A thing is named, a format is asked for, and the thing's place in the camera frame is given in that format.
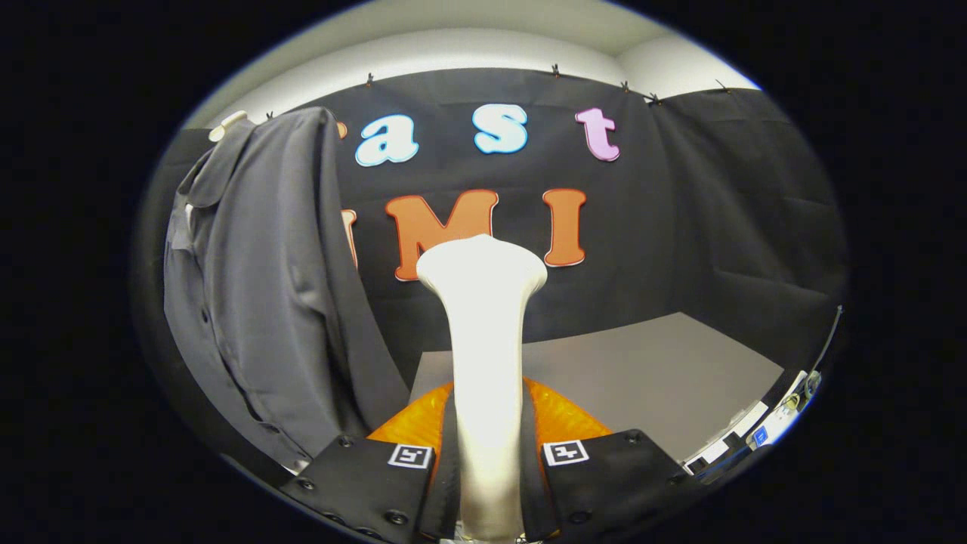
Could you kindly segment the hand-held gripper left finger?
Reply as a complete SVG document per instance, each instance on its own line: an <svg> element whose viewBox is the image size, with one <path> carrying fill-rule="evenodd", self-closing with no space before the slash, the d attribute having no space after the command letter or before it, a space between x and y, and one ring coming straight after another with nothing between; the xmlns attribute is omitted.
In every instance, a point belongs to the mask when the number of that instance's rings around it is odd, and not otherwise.
<svg viewBox="0 0 967 544"><path fill-rule="evenodd" d="M453 539L459 516L453 385L429 391L369 436L336 437L280 491L382 542Z"/></svg>

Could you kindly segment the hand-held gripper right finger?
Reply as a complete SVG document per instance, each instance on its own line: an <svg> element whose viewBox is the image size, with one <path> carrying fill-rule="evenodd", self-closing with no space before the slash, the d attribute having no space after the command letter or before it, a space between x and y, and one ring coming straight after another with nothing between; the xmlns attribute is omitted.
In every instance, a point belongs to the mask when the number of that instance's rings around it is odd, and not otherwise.
<svg viewBox="0 0 967 544"><path fill-rule="evenodd" d="M521 507L528 542L622 543L707 493L642 430L614 431L523 380Z"/></svg>

